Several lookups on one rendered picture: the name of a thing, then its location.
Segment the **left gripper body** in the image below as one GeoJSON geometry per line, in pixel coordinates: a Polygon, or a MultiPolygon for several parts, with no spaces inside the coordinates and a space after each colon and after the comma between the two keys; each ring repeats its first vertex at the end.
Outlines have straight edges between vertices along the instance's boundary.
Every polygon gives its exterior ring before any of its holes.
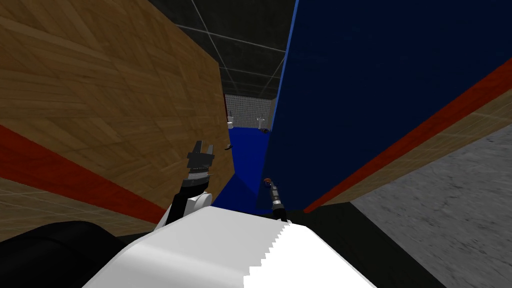
{"type": "Polygon", "coordinates": [[[211,153],[202,152],[189,152],[187,154],[187,168],[192,171],[209,169],[214,160],[215,156],[211,153]]]}

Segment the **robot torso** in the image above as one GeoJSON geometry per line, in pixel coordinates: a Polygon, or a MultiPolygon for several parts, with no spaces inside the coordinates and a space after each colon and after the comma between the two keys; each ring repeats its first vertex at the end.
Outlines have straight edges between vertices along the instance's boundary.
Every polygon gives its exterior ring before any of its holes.
{"type": "Polygon", "coordinates": [[[376,288],[310,228],[208,206],[130,243],[83,288],[376,288]]]}

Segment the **blue door leaf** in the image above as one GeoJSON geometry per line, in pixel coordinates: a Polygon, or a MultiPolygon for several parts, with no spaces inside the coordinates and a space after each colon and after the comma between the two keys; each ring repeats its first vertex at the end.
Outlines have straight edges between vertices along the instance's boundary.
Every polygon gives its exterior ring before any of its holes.
{"type": "Polygon", "coordinates": [[[349,202],[507,92],[512,0],[296,0],[261,176],[290,210],[349,202]]]}

